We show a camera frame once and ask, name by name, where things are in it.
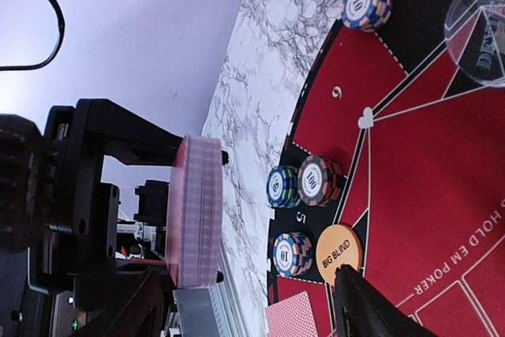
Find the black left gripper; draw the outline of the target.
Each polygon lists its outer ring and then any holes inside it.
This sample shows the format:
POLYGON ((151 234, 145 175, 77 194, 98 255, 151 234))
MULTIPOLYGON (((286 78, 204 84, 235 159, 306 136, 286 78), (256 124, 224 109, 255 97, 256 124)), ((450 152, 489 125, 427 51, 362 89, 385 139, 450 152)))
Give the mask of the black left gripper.
POLYGON ((109 99, 55 106, 43 132, 2 114, 1 247, 28 250, 29 287, 41 294, 73 288, 82 312, 105 309, 148 270, 169 293, 165 264, 106 261, 116 246, 118 190, 101 177, 105 155, 127 166, 171 167, 181 143, 109 99))

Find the small orange black chip pile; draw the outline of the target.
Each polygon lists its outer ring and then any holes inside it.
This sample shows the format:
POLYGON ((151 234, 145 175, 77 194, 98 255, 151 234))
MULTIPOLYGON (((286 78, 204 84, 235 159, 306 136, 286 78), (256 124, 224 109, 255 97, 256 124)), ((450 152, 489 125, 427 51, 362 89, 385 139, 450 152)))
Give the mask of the small orange black chip pile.
POLYGON ((297 188, 299 197, 308 206, 327 206, 342 191, 340 166, 323 156, 309 155, 298 171, 297 188))

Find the clear round dealer button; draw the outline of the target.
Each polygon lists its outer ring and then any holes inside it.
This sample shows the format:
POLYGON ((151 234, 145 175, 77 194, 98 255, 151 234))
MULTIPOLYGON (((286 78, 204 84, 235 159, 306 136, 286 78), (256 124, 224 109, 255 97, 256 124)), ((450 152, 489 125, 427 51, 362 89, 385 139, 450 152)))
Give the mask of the clear round dealer button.
POLYGON ((466 76, 504 86, 504 0, 453 0, 444 35, 448 54, 466 76))

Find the white blue chip pile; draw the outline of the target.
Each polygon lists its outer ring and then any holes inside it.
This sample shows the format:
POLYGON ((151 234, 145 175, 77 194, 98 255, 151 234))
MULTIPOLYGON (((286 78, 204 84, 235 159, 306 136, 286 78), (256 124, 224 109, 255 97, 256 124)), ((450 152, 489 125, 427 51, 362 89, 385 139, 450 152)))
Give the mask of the white blue chip pile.
POLYGON ((392 14, 392 0, 344 0, 342 23, 350 29, 376 32, 392 14))
POLYGON ((304 275, 312 267, 312 243, 302 232, 280 234, 272 254, 275 269, 282 277, 304 275))

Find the orange round blind button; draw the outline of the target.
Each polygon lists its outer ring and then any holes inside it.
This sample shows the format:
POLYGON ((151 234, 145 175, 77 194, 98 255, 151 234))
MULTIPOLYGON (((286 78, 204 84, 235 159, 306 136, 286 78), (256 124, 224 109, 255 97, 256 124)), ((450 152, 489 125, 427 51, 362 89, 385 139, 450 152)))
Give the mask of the orange round blind button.
POLYGON ((349 265, 360 271, 363 249, 356 233, 347 225, 327 227, 316 243, 316 265, 321 278, 330 286, 335 285, 336 271, 349 265))

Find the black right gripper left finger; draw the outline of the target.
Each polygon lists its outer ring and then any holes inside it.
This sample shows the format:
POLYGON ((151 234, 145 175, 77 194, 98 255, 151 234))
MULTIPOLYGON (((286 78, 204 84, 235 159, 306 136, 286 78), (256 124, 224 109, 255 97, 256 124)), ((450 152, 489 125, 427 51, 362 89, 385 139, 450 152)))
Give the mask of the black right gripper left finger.
POLYGON ((139 281, 84 327, 85 336, 160 336, 163 292, 157 271, 146 271, 139 281))

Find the red playing card deck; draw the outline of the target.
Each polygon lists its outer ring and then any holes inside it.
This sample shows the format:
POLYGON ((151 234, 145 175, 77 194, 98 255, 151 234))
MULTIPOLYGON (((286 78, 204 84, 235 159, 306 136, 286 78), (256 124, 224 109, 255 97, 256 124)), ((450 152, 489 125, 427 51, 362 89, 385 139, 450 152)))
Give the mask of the red playing card deck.
POLYGON ((179 289, 217 281, 223 222, 221 141, 187 135, 170 169, 165 262, 179 289))

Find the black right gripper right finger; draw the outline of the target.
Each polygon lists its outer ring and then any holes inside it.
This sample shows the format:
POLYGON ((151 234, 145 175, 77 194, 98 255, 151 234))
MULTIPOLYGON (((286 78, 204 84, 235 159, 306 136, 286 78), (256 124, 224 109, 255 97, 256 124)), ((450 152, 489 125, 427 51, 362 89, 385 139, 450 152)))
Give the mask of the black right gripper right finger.
POLYGON ((338 336, 433 336, 390 303, 349 265, 335 270, 336 333, 338 336))

